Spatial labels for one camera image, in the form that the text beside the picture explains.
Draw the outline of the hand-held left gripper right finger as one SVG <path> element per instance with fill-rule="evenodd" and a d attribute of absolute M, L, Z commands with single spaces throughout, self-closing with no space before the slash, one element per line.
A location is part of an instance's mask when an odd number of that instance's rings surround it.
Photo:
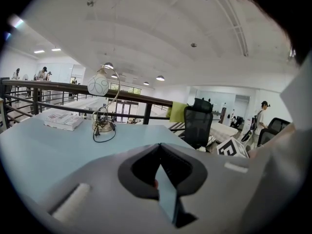
<path fill-rule="evenodd" d="M 163 234 L 249 234 L 262 228 L 264 154 L 246 159 L 164 143 L 160 148 L 178 199 L 175 224 L 164 224 Z"/>

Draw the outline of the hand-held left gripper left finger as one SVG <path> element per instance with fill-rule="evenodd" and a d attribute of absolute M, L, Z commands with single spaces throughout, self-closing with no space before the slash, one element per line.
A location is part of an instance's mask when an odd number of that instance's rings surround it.
<path fill-rule="evenodd" d="M 47 212 L 76 234 L 173 234 L 153 186 L 160 145 L 92 160 L 53 185 Z"/>

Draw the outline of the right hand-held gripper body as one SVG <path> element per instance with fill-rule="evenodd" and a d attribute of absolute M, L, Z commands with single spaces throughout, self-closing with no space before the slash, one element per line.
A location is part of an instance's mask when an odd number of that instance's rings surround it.
<path fill-rule="evenodd" d="M 235 156 L 248 158 L 249 155 L 244 145 L 237 139 L 230 137 L 216 147 L 216 153 L 223 156 Z"/>

